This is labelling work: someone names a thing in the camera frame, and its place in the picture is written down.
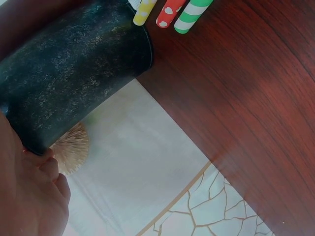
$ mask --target striped straw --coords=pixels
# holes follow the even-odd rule
[[[191,0],[175,22],[175,30],[187,33],[212,2],[213,0]]]

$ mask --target yellow polka dot straw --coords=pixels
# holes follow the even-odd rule
[[[157,0],[142,0],[141,1],[139,8],[137,10],[137,13],[135,14],[133,18],[133,22],[135,25],[142,26],[146,22],[156,2]]]

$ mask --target paper straw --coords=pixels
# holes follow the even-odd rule
[[[213,0],[191,0],[175,22],[175,30],[187,33],[212,2]]]
[[[141,1],[139,8],[137,10],[137,13],[135,14],[133,18],[133,22],[135,25],[142,26],[146,22],[156,2],[157,0],[142,0]]]
[[[185,2],[186,0],[167,0],[162,11],[157,17],[157,25],[161,28],[169,27]]]

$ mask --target dark speckled canister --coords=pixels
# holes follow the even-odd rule
[[[0,64],[0,109],[26,148],[42,155],[151,67],[148,33],[132,23],[133,17],[124,2],[94,0],[52,23]]]

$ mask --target beige bristle brush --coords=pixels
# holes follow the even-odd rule
[[[69,176],[85,163],[89,152],[89,137],[82,123],[59,138],[51,147],[58,161],[59,172]]]

